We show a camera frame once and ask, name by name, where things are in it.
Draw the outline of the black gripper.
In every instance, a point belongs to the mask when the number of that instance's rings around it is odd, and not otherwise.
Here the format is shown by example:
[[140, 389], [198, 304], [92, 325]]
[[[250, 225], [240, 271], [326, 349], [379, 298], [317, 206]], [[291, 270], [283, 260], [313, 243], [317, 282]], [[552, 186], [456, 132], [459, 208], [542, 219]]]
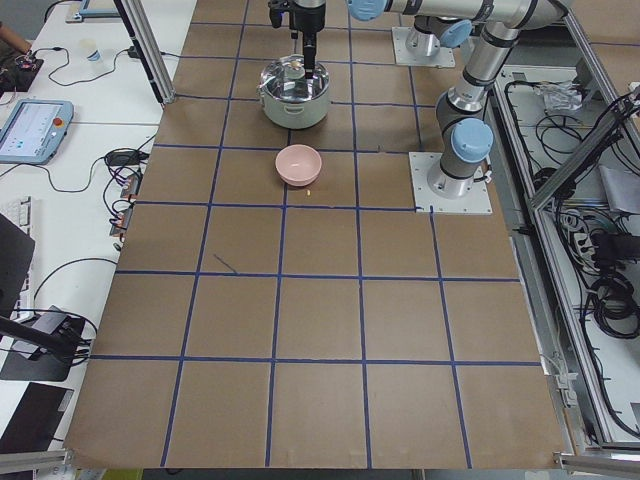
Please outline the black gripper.
[[325, 27], [324, 8], [293, 8], [289, 15], [292, 38], [302, 35], [305, 75], [313, 78], [317, 52], [317, 34]]

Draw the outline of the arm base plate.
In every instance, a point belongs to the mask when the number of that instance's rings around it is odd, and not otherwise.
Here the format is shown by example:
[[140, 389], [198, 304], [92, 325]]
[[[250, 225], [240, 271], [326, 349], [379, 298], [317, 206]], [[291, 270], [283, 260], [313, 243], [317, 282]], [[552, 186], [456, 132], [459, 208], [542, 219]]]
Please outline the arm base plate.
[[413, 27], [393, 27], [392, 40], [397, 65], [430, 68], [455, 67], [453, 50], [442, 47], [433, 34], [418, 32]]
[[410, 152], [409, 163], [418, 213], [491, 215], [493, 213], [482, 169], [467, 179], [454, 179], [441, 170], [438, 152]]

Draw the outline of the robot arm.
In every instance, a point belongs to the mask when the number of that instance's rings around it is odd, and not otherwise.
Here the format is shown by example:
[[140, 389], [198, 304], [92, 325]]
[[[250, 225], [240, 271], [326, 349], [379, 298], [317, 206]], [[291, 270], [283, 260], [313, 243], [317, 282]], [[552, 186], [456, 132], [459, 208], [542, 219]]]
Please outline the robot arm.
[[291, 29], [302, 34], [305, 78], [312, 79], [316, 67], [317, 35], [325, 27], [325, 0], [293, 0]]
[[517, 43], [523, 30], [546, 27], [570, 10], [570, 1], [349, 1], [352, 17], [373, 20], [386, 12], [422, 16], [442, 45], [464, 41], [466, 33], [447, 40], [449, 19], [460, 20], [468, 31], [473, 22], [484, 24], [480, 39], [455, 86], [436, 105], [444, 152], [427, 174], [431, 191], [441, 198], [458, 200], [468, 193], [474, 174], [492, 148], [494, 134], [481, 119], [487, 91]]

